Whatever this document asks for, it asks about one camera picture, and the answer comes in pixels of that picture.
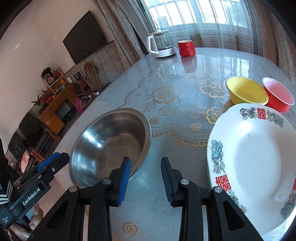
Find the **person's left hand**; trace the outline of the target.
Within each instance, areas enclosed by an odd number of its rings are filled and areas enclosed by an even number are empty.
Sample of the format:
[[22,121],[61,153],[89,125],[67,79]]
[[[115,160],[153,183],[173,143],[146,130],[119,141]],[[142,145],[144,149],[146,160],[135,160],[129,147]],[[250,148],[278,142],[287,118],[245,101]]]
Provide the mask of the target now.
[[28,223],[13,223],[8,229],[8,235],[11,240],[28,240],[32,231],[36,229],[44,217],[44,212],[37,202],[29,211],[32,217],[26,221]]

